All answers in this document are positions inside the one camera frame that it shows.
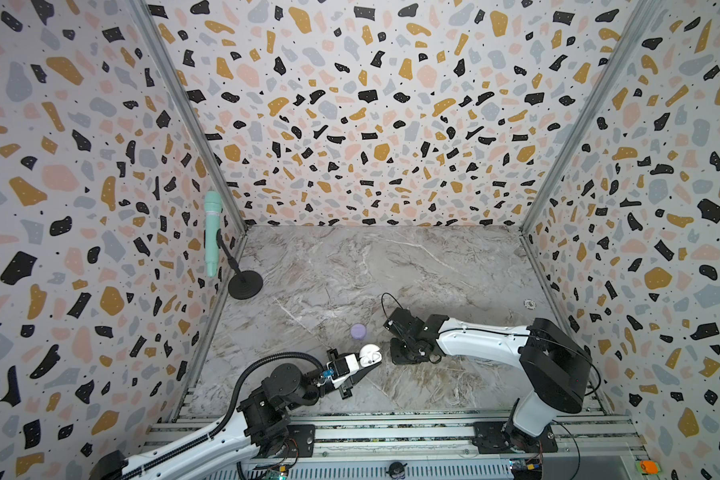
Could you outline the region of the white earbud charging case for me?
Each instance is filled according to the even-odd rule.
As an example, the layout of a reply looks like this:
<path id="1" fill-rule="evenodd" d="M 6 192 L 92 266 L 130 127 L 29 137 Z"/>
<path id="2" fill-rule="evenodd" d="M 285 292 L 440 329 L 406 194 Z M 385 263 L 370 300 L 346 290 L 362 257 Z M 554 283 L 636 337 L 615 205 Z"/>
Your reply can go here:
<path id="1" fill-rule="evenodd" d="M 367 344 L 360 349 L 358 362 L 362 368 L 368 368 L 382 361 L 382 353 L 379 346 Z"/>

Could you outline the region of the purple earbud charging case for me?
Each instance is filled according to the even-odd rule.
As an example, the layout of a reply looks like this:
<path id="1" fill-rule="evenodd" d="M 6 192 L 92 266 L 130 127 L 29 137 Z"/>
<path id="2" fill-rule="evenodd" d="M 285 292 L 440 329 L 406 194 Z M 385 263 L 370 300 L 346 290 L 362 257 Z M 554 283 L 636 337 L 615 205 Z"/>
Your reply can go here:
<path id="1" fill-rule="evenodd" d="M 367 335 L 367 327 L 363 324 L 353 324 L 350 328 L 350 335 L 355 340 L 363 340 Z"/>

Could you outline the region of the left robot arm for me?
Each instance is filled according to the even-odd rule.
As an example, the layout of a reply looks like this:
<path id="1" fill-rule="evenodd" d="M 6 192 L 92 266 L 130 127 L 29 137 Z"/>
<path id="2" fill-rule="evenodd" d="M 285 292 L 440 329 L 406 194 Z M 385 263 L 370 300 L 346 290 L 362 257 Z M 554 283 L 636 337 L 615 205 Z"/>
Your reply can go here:
<path id="1" fill-rule="evenodd" d="M 303 352 L 261 358 L 238 377 L 225 414 L 205 427 L 145 454 L 116 450 L 93 467 L 92 479 L 200 479 L 222 467 L 276 455 L 289 443 L 291 411 L 351 389 L 382 362 L 373 344 L 357 353 Z"/>

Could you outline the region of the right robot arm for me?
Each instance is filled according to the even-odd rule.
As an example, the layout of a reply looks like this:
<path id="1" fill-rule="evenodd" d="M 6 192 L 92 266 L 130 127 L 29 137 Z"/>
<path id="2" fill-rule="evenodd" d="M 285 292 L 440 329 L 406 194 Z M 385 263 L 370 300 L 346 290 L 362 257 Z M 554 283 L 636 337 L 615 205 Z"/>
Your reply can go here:
<path id="1" fill-rule="evenodd" d="M 551 424 L 560 415 L 580 413 L 585 398 L 595 392 L 587 388 L 596 369 L 591 355 L 544 318 L 498 327 L 439 314 L 423 321 L 398 307 L 384 327 L 393 335 L 390 354 L 396 365 L 461 356 L 499 362 L 526 375 L 532 390 L 513 404 L 508 419 L 475 427 L 473 444 L 482 453 L 555 452 Z"/>

